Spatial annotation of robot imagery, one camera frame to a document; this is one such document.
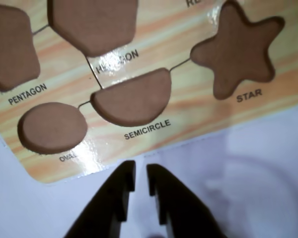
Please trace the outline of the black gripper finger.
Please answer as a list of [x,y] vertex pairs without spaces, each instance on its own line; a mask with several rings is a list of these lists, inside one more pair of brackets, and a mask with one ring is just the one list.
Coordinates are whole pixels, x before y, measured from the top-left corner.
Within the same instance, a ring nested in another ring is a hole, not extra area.
[[108,177],[75,220],[67,238],[118,238],[135,191],[135,161],[125,161]]
[[166,226],[169,238],[226,237],[209,208],[168,169],[149,164],[147,175],[159,224]]

